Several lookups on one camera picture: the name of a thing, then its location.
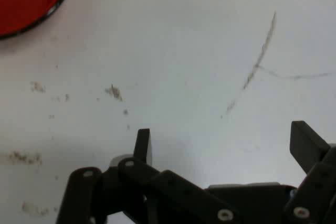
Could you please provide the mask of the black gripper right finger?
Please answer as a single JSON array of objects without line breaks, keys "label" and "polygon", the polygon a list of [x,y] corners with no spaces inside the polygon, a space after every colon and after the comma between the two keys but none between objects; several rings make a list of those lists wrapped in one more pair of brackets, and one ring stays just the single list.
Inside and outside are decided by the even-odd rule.
[{"label": "black gripper right finger", "polygon": [[335,145],[306,122],[293,121],[290,153],[306,173],[285,205],[289,223],[335,223]]}]

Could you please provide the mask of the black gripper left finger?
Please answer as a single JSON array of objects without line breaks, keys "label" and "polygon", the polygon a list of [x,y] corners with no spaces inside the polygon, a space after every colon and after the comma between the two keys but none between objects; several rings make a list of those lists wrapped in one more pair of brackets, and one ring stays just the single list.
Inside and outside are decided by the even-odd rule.
[{"label": "black gripper left finger", "polygon": [[123,213],[135,223],[241,223],[235,207],[175,174],[151,166],[151,136],[138,131],[134,152],[105,172],[71,173],[57,223],[106,223]]}]

